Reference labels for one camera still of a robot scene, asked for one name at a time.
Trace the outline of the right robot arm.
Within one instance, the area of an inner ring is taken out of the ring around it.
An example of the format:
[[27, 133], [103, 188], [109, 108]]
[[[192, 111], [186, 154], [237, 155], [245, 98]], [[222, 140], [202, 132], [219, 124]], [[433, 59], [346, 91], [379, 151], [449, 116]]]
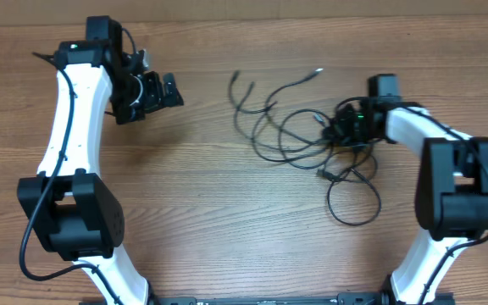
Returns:
[[394, 74], [369, 78], [368, 94], [348, 98], [322, 137], [338, 147], [398, 143], [420, 159], [414, 210], [420, 229], [401, 264], [378, 292], [339, 295], [340, 304], [453, 304], [436, 292], [467, 248], [488, 241], [488, 137], [458, 132], [405, 101]]

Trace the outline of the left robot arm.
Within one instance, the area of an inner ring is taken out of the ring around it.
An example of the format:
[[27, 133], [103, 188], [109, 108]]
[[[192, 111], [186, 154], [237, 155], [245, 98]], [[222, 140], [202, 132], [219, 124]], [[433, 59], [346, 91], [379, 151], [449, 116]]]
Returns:
[[28, 219], [25, 237], [36, 236], [68, 271], [84, 271], [106, 303], [154, 304], [151, 284], [123, 244], [123, 209], [101, 177], [103, 120], [124, 125], [184, 101], [172, 74], [150, 69], [145, 50], [125, 52], [129, 35], [107, 15], [90, 16], [83, 40], [44, 56], [57, 71], [57, 107], [36, 175], [19, 180], [17, 197]]

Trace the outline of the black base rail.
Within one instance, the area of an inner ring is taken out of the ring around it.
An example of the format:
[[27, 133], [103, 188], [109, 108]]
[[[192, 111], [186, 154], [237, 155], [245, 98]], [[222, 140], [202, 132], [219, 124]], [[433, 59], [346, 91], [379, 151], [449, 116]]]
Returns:
[[155, 297], [151, 305], [396, 305], [386, 292], [344, 292], [331, 297], [250, 297], [197, 299], [194, 297]]

